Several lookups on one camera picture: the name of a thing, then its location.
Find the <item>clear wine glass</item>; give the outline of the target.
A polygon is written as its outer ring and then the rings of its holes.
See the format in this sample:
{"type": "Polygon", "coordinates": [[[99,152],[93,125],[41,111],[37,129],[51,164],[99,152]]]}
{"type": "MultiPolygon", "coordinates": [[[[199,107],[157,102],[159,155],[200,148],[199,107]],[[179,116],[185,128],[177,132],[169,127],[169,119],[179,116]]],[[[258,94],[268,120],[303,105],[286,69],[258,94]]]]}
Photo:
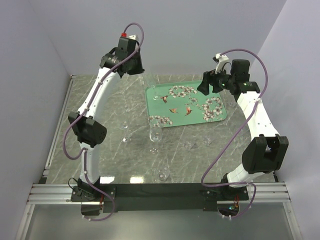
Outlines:
{"type": "Polygon", "coordinates": [[[127,143],[131,140],[132,132],[129,130],[128,121],[123,121],[120,123],[120,129],[123,130],[122,142],[127,143]]]}

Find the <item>tall clear champagne flute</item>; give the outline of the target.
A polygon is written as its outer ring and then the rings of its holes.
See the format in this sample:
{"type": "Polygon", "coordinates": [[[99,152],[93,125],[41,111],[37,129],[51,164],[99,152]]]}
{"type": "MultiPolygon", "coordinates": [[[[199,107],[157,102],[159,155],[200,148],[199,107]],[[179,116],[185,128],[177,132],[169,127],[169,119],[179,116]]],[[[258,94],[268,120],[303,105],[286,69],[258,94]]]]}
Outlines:
{"type": "Polygon", "coordinates": [[[156,89],[156,80],[152,74],[148,75],[147,84],[150,89],[150,92],[153,94],[152,99],[158,101],[160,99],[159,94],[156,89]]]}

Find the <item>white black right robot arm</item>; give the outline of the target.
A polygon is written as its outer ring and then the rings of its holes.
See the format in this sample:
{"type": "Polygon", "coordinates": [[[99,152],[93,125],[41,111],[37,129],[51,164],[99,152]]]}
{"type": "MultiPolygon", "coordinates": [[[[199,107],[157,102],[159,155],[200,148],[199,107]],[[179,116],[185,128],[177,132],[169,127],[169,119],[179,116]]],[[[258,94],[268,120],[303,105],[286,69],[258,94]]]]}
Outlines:
{"type": "Polygon", "coordinates": [[[228,53],[231,52],[245,52],[248,53],[256,58],[256,60],[260,63],[263,68],[264,75],[265,75],[265,83],[263,90],[260,93],[241,93],[240,100],[237,101],[238,105],[240,106],[241,110],[245,115],[245,122],[238,128],[238,130],[234,133],[231,139],[227,142],[221,152],[217,155],[217,157],[213,160],[211,165],[207,168],[204,172],[203,176],[201,177],[201,185],[206,188],[220,188],[221,196],[226,200],[231,200],[234,196],[238,193],[238,188],[245,187],[247,191],[252,190],[252,198],[255,198],[257,193],[257,185],[253,182],[253,179],[262,175],[263,172],[257,173],[249,173],[244,168],[236,168],[234,171],[231,172],[231,177],[227,178],[226,183],[205,183],[205,177],[209,173],[209,171],[213,168],[213,166],[218,162],[220,157],[224,154],[227,148],[231,145],[232,141],[236,138],[236,136],[240,133],[240,131],[245,127],[249,127],[249,131],[251,134],[252,140],[263,140],[267,137],[277,137],[279,133],[273,127],[268,114],[263,106],[262,96],[264,95],[265,91],[267,90],[269,76],[268,71],[263,63],[263,61],[252,51],[242,48],[235,48],[224,51],[222,53],[217,53],[215,55],[217,66],[215,69],[216,73],[219,73],[223,69],[223,65],[225,65],[229,59],[227,57],[228,53]]]}

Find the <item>green floral bird tray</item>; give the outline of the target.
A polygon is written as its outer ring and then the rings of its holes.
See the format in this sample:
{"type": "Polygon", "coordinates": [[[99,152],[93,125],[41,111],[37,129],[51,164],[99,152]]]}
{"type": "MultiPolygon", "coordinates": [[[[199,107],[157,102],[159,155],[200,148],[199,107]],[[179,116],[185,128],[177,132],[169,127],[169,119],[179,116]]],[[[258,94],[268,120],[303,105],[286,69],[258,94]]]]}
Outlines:
{"type": "Polygon", "coordinates": [[[179,127],[220,122],[227,111],[218,93],[204,95],[197,90],[201,81],[158,84],[145,89],[149,120],[157,119],[162,127],[179,127]]]}

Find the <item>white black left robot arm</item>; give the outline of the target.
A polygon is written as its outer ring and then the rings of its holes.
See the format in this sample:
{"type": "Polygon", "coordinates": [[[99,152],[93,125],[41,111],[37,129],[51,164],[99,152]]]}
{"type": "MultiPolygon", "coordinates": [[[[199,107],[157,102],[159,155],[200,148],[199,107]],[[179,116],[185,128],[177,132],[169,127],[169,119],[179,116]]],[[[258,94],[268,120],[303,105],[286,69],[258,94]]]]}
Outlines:
{"type": "Polygon", "coordinates": [[[68,115],[70,129],[79,142],[81,158],[81,172],[74,191],[89,201],[97,200],[101,194],[99,146],[107,135],[106,127],[100,122],[103,107],[123,75],[144,72],[139,47],[136,35],[123,33],[118,45],[102,57],[97,78],[84,103],[68,115]]]}

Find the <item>aluminium front frame rail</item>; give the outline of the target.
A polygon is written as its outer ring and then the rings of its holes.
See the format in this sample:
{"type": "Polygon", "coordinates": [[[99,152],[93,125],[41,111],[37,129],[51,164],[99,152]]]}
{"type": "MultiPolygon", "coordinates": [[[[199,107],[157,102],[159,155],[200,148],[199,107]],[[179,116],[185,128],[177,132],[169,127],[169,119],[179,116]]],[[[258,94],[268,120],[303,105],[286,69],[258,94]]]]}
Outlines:
{"type": "MultiPolygon", "coordinates": [[[[257,192],[252,198],[253,191],[245,187],[230,186],[207,188],[200,183],[120,183],[103,184],[102,190],[112,199],[120,198],[198,198],[212,199],[217,202],[232,202],[240,200],[247,202],[253,199],[256,203],[285,203],[290,202],[286,184],[283,182],[257,182],[257,192]]],[[[27,203],[36,204],[97,204],[101,194],[97,191],[85,192],[76,185],[66,184],[34,184],[31,187],[27,203]]]]}

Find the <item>aluminium side rail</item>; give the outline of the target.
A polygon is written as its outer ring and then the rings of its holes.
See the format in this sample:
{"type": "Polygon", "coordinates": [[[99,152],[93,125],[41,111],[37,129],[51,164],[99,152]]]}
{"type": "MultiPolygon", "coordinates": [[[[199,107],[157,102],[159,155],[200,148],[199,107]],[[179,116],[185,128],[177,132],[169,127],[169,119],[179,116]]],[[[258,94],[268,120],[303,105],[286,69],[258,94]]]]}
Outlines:
{"type": "Polygon", "coordinates": [[[49,175],[49,172],[50,172],[50,168],[51,168],[51,165],[52,165],[54,152],[55,152],[55,149],[56,149],[56,146],[57,146],[57,142],[58,142],[58,138],[59,138],[62,122],[63,122],[63,116],[64,116],[64,113],[65,113],[65,110],[66,110],[66,107],[67,107],[67,103],[68,103],[68,99],[69,99],[69,96],[70,96],[70,92],[71,92],[73,83],[74,83],[74,75],[71,75],[70,76],[70,81],[69,81],[69,84],[68,84],[68,88],[67,88],[67,91],[66,91],[66,94],[65,94],[65,97],[64,97],[63,105],[62,105],[62,108],[61,108],[61,112],[60,112],[60,115],[59,115],[59,118],[58,118],[57,126],[56,126],[56,129],[55,129],[55,132],[54,132],[54,136],[53,136],[53,139],[52,139],[52,143],[50,145],[50,149],[49,149],[49,152],[48,152],[46,163],[44,165],[43,173],[42,173],[42,175],[41,175],[41,177],[40,177],[40,179],[38,181],[39,184],[45,184],[46,181],[47,181],[47,178],[48,178],[48,175],[49,175]]]}

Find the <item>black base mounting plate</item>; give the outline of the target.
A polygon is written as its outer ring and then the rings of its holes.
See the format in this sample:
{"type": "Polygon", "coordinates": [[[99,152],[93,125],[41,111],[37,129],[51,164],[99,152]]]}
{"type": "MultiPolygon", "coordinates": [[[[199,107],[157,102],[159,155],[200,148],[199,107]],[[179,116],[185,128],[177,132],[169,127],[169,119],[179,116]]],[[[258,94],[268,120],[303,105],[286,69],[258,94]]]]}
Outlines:
{"type": "Polygon", "coordinates": [[[102,193],[78,184],[73,187],[70,200],[81,203],[81,212],[98,215],[98,207],[104,213],[116,211],[165,211],[165,210],[203,210],[216,212],[218,203],[234,203],[249,200],[245,187],[222,186],[206,188],[200,183],[121,183],[101,184],[102,193]]]}

